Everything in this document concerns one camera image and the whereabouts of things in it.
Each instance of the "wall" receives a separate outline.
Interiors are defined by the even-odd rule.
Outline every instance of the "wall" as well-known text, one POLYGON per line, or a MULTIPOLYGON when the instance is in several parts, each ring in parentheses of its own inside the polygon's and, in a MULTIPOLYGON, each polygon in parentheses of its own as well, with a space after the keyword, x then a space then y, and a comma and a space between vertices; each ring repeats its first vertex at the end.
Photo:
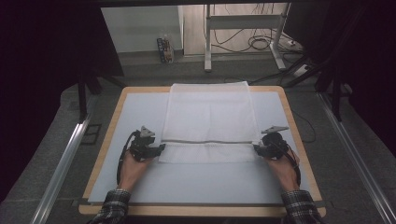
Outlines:
POLYGON ((152 51, 162 33, 172 37, 174 49, 182 49, 182 12, 170 7, 106 7, 102 13, 118 53, 152 51))

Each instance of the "wooden table edge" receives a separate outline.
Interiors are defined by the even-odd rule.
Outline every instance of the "wooden table edge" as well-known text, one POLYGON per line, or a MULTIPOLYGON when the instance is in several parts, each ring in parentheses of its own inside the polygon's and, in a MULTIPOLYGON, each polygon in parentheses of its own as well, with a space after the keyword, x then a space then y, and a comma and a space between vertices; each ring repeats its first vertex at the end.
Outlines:
MULTIPOLYGON (((297 146, 298 154, 300 155, 300 164, 303 165, 305 173, 307 175, 307 180, 308 180, 312 199, 314 200, 314 202, 321 202, 322 198, 318 190, 318 185, 315 180, 314 174, 312 172, 309 160, 306 157, 304 144, 301 141, 301 137, 298 132, 297 125, 294 121, 293 115, 290 110, 289 101, 286 97, 286 93, 284 92, 283 88, 278 86, 252 86, 249 88, 250 91, 276 91, 279 94, 279 98, 282 103, 283 109, 285 111, 286 118, 290 125, 290 130, 293 140, 295 142, 295 145, 297 146)), ((104 142, 101 146, 95 165, 93 166, 90 179, 87 183, 87 187, 85 188, 84 194, 82 196, 83 199, 88 199, 91 195, 93 185, 96 182, 96 179, 101 171, 103 161, 105 160, 107 150, 110 146, 111 139, 113 138, 113 133, 116 128, 117 122, 120 118, 120 113, 128 93, 169 92, 169 91, 170 91, 170 87, 126 87, 122 90, 120 99, 117 103, 116 109, 113 113, 112 119, 108 126, 104 142)), ((97 212, 101 209, 101 207, 102 205, 81 204, 78 207, 78 210, 81 214, 84 215, 94 215, 97 214, 97 212)), ((326 215, 325 207, 320 207, 318 208, 318 210, 323 217, 326 215)), ((202 207, 202 206, 165 205, 165 206, 130 206, 128 214, 137 215, 137 216, 282 217, 286 215, 286 211, 282 207, 243 207, 243 206, 242 207, 234 207, 234 206, 202 207), (229 211, 233 211, 234 208, 239 209, 238 210, 239 212, 237 212, 236 214, 234 212, 230 213, 229 211)))

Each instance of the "fabric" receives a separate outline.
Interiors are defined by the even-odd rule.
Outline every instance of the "fabric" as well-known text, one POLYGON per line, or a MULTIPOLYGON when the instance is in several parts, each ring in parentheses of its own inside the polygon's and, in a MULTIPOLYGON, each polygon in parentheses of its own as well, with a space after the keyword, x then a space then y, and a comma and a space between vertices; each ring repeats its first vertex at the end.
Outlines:
POLYGON ((113 189, 107 193, 102 209, 89 224, 122 223, 128 214, 131 194, 124 189, 113 189))
POLYGON ((246 82, 174 84, 171 88, 160 161, 210 163, 254 161, 260 140, 246 82))
POLYGON ((281 197, 288 213, 287 219, 289 223, 324 223, 308 191, 294 190, 284 192, 281 197))
MULTIPOLYGON (((102 210, 89 224, 121 224, 127 216, 131 194, 123 189, 108 192, 102 210)), ((292 224, 324 223, 311 195, 305 190, 285 192, 281 195, 288 212, 287 222, 292 224)))

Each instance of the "metal frame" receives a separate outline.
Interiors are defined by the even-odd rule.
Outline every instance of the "metal frame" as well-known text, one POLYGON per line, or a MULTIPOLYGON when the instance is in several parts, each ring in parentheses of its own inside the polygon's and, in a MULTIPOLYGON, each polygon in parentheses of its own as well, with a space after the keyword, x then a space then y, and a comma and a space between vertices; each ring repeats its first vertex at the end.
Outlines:
POLYGON ((384 220, 384 223, 396 223, 396 216, 392 207, 390 206, 389 200, 361 158, 361 154, 350 139, 343 123, 338 121, 337 117, 332 113, 332 103, 328 95, 326 93, 318 93, 318 98, 322 102, 323 109, 326 111, 326 114, 329 117, 335 132, 340 138, 341 143, 346 150, 346 154, 349 156, 350 160, 355 166, 355 169, 361 177, 364 187, 366 187, 368 193, 370 194, 376 209, 379 212, 379 215, 384 220))
POLYGON ((81 142, 82 136, 84 135, 85 130, 90 123, 92 111, 98 98, 99 96, 97 95, 91 96, 90 101, 88 102, 87 117, 82 123, 77 124, 75 130, 73 131, 69 143, 64 150, 64 154, 62 155, 61 160, 59 161, 58 166, 56 167, 56 170, 47 186, 47 189, 41 198, 40 204, 35 210, 35 214, 33 215, 33 218, 30 222, 31 224, 46 223, 50 215, 50 210, 55 203, 59 190, 64 183, 64 179, 66 178, 70 165, 74 159, 74 156, 76 155, 76 151, 78 149, 79 143, 81 142))
POLYGON ((276 29, 276 36, 274 42, 270 44, 270 49, 275 58, 277 68, 279 70, 286 70, 277 46, 282 35, 289 7, 290 3, 287 3, 280 15, 211 16, 210 5, 206 5, 205 71, 212 71, 210 31, 227 29, 276 29))

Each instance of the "wrist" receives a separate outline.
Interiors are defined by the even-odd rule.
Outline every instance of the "wrist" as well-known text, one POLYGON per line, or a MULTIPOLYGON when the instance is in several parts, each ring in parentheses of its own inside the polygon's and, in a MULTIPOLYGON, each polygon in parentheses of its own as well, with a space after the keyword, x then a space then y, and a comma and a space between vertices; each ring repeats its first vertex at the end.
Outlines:
POLYGON ((290 191, 294 191, 294 190, 299 190, 299 189, 300 189, 300 187, 299 187, 297 184, 291 185, 291 186, 287 186, 287 187, 284 187, 284 188, 283 188, 283 190, 285 190, 286 192, 290 192, 290 191))
POLYGON ((128 191, 129 193, 132 192, 132 189, 134 188, 134 183, 128 183, 124 181, 120 181, 119 185, 117 186, 117 189, 124 189, 128 191))

